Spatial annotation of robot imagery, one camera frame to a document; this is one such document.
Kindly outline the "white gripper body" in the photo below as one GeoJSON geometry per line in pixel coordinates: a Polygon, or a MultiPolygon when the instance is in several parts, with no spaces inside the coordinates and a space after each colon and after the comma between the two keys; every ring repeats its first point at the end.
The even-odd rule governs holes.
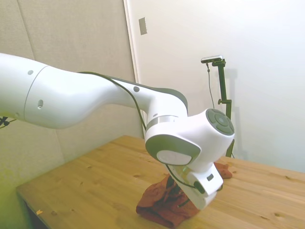
{"type": "Polygon", "coordinates": [[[203,171],[193,171],[185,167],[180,176],[182,181],[189,185],[181,184],[181,189],[199,210],[204,209],[214,200],[218,188],[224,183],[213,163],[203,171]]]}

